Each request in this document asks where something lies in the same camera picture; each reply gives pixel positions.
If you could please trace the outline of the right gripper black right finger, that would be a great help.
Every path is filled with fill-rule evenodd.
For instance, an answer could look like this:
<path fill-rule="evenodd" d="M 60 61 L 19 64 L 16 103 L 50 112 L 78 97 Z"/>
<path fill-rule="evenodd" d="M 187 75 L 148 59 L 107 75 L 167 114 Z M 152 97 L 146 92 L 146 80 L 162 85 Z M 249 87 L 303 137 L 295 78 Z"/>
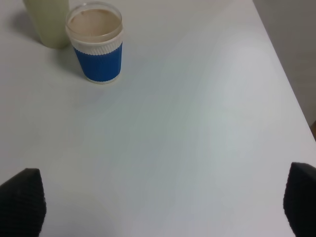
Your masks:
<path fill-rule="evenodd" d="M 300 162 L 291 164 L 283 197 L 283 209 L 297 237 L 316 235 L 316 168 Z"/>

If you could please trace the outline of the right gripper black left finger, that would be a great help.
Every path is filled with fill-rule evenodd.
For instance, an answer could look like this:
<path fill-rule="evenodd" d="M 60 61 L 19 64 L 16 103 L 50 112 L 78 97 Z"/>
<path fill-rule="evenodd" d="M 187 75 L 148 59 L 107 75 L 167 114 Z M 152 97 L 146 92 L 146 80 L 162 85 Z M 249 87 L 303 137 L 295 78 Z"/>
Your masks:
<path fill-rule="evenodd" d="M 46 216 L 38 168 L 25 168 L 0 186 L 0 235 L 38 237 Z"/>

